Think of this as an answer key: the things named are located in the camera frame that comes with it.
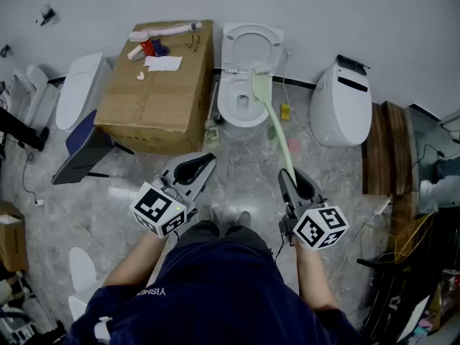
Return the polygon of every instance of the gray pants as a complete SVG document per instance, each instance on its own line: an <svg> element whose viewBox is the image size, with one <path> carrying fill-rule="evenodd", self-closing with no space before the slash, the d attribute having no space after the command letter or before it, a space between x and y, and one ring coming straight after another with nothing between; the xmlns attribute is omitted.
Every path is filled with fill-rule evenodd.
<svg viewBox="0 0 460 345"><path fill-rule="evenodd" d="M210 221L201 221L190 227L180 236L175 248L181 248L189 244L211 242L238 243L272 256L272 251L255 231L245 226L232 226L224 237L219 237L219 228Z"/></svg>

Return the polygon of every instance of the toilet bowl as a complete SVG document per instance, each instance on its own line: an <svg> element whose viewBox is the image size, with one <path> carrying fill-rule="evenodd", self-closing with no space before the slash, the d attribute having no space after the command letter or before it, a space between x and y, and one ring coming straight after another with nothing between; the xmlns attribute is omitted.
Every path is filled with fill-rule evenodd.
<svg viewBox="0 0 460 345"><path fill-rule="evenodd" d="M112 69L102 52L80 57L70 65L56 109L56 125L71 131L96 110Z"/></svg>
<svg viewBox="0 0 460 345"><path fill-rule="evenodd" d="M335 63L321 77L310 103L310 125L324 146L349 147L364 142L372 122L367 78Z"/></svg>
<svg viewBox="0 0 460 345"><path fill-rule="evenodd" d="M281 58L283 40L282 31L259 24L224 25L217 107L231 134L245 135L268 117L265 105L252 93L251 71L254 67L267 68L271 79Z"/></svg>

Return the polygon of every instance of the red object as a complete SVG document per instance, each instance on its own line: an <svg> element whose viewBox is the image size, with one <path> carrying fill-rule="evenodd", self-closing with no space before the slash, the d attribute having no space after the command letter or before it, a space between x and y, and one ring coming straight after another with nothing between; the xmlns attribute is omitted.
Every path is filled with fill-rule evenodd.
<svg viewBox="0 0 460 345"><path fill-rule="evenodd" d="M155 50L153 50L152 41L147 40L145 42L141 42L141 45L146 56L155 56Z"/></svg>

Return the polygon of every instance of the cardboard box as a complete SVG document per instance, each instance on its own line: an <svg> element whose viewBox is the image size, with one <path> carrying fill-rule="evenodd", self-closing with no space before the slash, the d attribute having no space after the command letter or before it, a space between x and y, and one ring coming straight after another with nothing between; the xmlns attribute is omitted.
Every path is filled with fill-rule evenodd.
<svg viewBox="0 0 460 345"><path fill-rule="evenodd" d="M24 216L11 202L0 202L0 261L10 271L27 270Z"/></svg>
<svg viewBox="0 0 460 345"><path fill-rule="evenodd" d="M133 31L177 23L138 24ZM149 72L144 59L127 57L139 43L126 42L94 123L136 151L183 155L201 150L214 68L213 22L202 23L194 33L155 37L170 48L169 56L183 57L177 71ZM192 35L200 37L196 51L186 46ZM140 71L144 80L137 79Z"/></svg>

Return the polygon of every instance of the person's arm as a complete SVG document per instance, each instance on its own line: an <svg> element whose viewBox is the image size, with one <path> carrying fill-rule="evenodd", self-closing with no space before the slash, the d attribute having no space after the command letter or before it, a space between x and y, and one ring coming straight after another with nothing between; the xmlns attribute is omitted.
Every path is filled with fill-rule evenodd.
<svg viewBox="0 0 460 345"><path fill-rule="evenodd" d="M320 254L309 249L295 236L293 242L297 254L300 297L313 311L338 309L339 305L329 286Z"/></svg>
<svg viewBox="0 0 460 345"><path fill-rule="evenodd" d="M165 247L167 238L161 239L150 231L136 243L132 251L115 267L103 286L128 285L144 287Z"/></svg>

